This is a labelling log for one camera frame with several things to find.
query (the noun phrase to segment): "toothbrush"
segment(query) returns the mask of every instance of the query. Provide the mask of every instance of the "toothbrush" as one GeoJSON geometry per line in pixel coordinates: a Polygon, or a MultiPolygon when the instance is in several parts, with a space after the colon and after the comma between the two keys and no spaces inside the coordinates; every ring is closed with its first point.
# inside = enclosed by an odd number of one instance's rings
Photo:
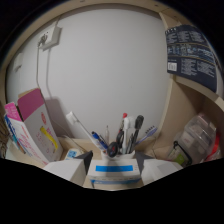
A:
{"type": "Polygon", "coordinates": [[[151,128],[149,128],[147,131],[146,131],[146,135],[139,141],[137,141],[135,143],[135,145],[138,145],[140,144],[141,142],[143,142],[145,139],[147,139],[148,137],[152,136],[155,132],[157,131],[157,128],[152,126],[151,128]]]}
{"type": "Polygon", "coordinates": [[[94,139],[90,133],[85,129],[85,127],[82,125],[82,123],[77,119],[77,117],[74,115],[74,113],[71,111],[69,114],[66,115],[67,120],[74,125],[76,122],[79,124],[79,126],[82,128],[82,130],[86,133],[86,135],[90,138],[92,143],[99,148],[101,151],[105,151],[103,146],[100,144],[100,142],[97,139],[94,139]]]}

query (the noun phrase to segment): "desk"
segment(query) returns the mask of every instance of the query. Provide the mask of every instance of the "desk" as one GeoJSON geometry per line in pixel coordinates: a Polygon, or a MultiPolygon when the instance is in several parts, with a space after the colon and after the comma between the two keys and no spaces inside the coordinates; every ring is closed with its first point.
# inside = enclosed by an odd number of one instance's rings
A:
{"type": "MultiPolygon", "coordinates": [[[[58,137],[64,151],[61,156],[60,160],[64,160],[65,156],[69,149],[75,148],[75,144],[72,140],[68,138],[60,138],[58,137]]],[[[81,146],[85,151],[89,152],[92,150],[93,152],[93,160],[101,160],[101,153],[100,150],[91,142],[91,140],[88,139],[73,139],[79,146],[81,146]]],[[[136,150],[143,152],[149,156],[155,157],[154,152],[152,150],[152,146],[154,144],[154,140],[145,141],[144,144],[141,144],[141,146],[137,146],[136,150]]],[[[9,149],[7,150],[6,159],[22,162],[25,164],[30,164],[39,168],[43,168],[44,165],[38,163],[37,161],[33,160],[29,156],[23,154],[20,152],[13,144],[10,145],[9,149]]],[[[133,189],[133,188],[140,188],[143,186],[142,180],[140,180],[138,183],[134,184],[116,184],[116,185],[102,185],[102,184],[95,184],[94,188],[98,190],[125,190],[125,189],[133,189]]],[[[84,188],[92,189],[92,184],[88,177],[86,177],[85,182],[83,184],[84,188]]]]}

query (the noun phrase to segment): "sticker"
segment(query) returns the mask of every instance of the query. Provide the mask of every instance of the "sticker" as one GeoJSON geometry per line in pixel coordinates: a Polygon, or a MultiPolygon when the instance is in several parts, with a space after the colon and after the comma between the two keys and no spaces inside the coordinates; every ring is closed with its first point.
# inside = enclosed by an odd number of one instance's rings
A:
{"type": "Polygon", "coordinates": [[[203,129],[199,125],[192,125],[189,129],[198,136],[200,136],[203,132],[203,129]]]}
{"type": "Polygon", "coordinates": [[[170,71],[177,71],[177,63],[170,63],[170,62],[168,62],[168,70],[170,70],[170,71]]]}
{"type": "Polygon", "coordinates": [[[43,123],[46,125],[47,124],[47,121],[46,121],[46,118],[45,118],[43,112],[41,113],[41,118],[42,118],[43,123]]]}
{"type": "Polygon", "coordinates": [[[188,148],[190,148],[192,143],[194,142],[194,138],[191,135],[189,135],[186,131],[184,131],[184,133],[182,134],[181,140],[188,148]]]}
{"type": "Polygon", "coordinates": [[[181,154],[179,154],[178,156],[177,156],[177,158],[174,160],[174,162],[177,162],[177,163],[179,163],[180,165],[184,162],[185,160],[184,160],[184,157],[181,155],[181,154]]]}
{"type": "Polygon", "coordinates": [[[96,166],[98,172],[128,172],[133,171],[133,166],[96,166]]]}
{"type": "Polygon", "coordinates": [[[76,156],[76,154],[77,154],[77,152],[75,152],[75,151],[70,151],[70,152],[68,153],[68,157],[69,157],[69,158],[74,158],[74,157],[76,156]]]}

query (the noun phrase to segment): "white wall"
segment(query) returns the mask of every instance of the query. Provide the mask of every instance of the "white wall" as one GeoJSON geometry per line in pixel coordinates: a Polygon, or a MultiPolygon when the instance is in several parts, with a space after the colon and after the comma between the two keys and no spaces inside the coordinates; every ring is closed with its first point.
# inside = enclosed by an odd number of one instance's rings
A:
{"type": "MultiPolygon", "coordinates": [[[[20,92],[37,86],[37,39],[52,22],[17,52],[23,53],[17,72],[11,61],[7,102],[17,102],[20,92]]],[[[87,136],[65,120],[70,111],[89,132],[104,134],[109,125],[110,139],[115,139],[124,112],[145,117],[139,137],[159,125],[169,76],[165,30],[157,13],[129,6],[94,6],[62,15],[58,26],[62,28],[59,45],[40,50],[39,55],[39,84],[54,120],[75,138],[87,136]]],[[[66,134],[53,126],[58,136],[66,134]]]]}

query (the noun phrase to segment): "pen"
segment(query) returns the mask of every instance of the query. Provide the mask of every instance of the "pen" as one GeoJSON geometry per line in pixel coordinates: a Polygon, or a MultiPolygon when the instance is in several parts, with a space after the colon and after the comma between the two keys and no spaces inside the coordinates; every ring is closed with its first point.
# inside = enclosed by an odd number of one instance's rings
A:
{"type": "Polygon", "coordinates": [[[95,139],[97,139],[97,140],[99,141],[99,143],[103,146],[104,149],[107,149],[107,148],[108,148],[107,144],[105,144],[105,143],[100,139],[99,135],[98,135],[96,132],[92,131],[92,136],[93,136],[95,139]]]}

